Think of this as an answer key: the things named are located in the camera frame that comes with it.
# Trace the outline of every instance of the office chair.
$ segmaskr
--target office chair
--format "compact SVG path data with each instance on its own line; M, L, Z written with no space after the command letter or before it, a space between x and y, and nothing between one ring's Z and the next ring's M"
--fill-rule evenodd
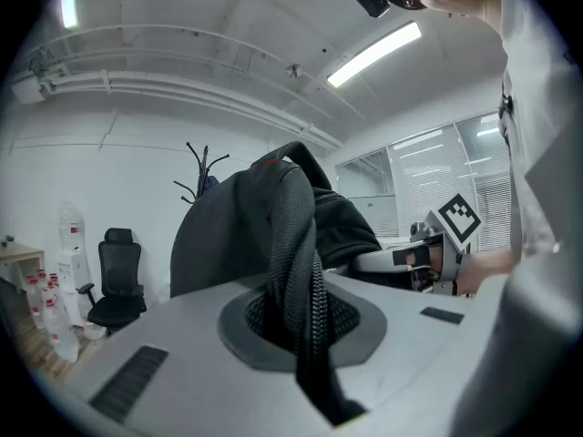
M138 285L138 263L141 247L134 243L131 229L108 229L98 246L103 298L95 302L88 283L79 289L87 294L93 308L87 320L106 327L109 332L122 329L146 312L144 287Z

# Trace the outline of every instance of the ceiling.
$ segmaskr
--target ceiling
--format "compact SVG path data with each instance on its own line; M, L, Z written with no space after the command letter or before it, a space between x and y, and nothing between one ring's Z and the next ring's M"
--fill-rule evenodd
M77 15L78 28L62 27L55 0L15 73L37 57L45 74L59 76L179 76L254 99L270 116L284 115L285 125L299 118L340 141L379 117L499 75L506 62L498 35L475 19L396 7L374 19L355 0L77 0ZM411 20L421 39L340 88L327 83L336 67ZM289 64L303 74L288 77Z

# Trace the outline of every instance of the neck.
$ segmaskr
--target neck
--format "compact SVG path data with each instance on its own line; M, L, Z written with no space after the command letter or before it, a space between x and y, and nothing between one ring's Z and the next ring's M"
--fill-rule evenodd
M502 20L502 0L481 0L483 2L478 17L500 32Z

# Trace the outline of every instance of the backpack handle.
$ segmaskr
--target backpack handle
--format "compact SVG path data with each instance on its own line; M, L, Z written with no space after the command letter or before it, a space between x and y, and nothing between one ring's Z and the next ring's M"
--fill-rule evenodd
M299 165L305 176L310 181L313 188L332 190L332 185L308 148L299 141L294 141L285 146L277 148L267 155L257 160L253 165L259 165L268 160L283 160L290 158L291 161Z

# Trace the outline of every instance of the wooden desk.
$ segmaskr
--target wooden desk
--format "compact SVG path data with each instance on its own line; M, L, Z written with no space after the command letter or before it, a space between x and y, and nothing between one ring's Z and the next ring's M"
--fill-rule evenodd
M26 277L36 276L39 269L45 268L45 252L16 242L8 243L6 248L0 246L0 264L2 278L23 290Z

